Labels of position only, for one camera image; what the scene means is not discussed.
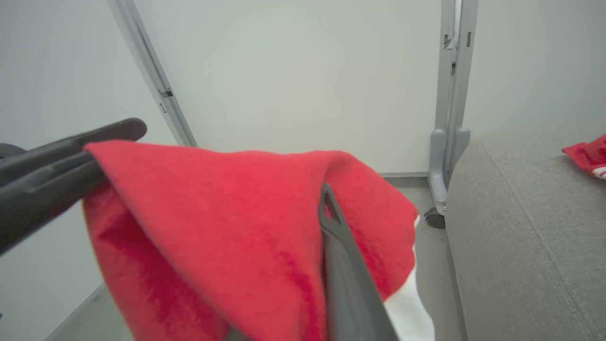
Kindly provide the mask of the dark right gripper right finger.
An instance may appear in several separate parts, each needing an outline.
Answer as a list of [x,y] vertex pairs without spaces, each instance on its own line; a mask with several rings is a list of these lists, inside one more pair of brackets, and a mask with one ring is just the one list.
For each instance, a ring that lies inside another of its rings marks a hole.
[[321,188],[327,330],[330,341],[396,341],[381,296],[329,184]]

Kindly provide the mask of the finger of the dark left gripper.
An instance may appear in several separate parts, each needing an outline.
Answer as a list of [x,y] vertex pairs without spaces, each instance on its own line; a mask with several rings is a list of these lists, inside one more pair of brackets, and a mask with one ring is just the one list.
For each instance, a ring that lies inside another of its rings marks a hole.
[[1,188],[1,254],[106,183],[90,153],[78,153],[26,173]]
[[48,164],[81,153],[89,143],[110,140],[136,142],[145,136],[146,132],[147,126],[142,119],[129,118],[28,151],[19,152],[15,145],[2,144],[1,185],[4,186]]

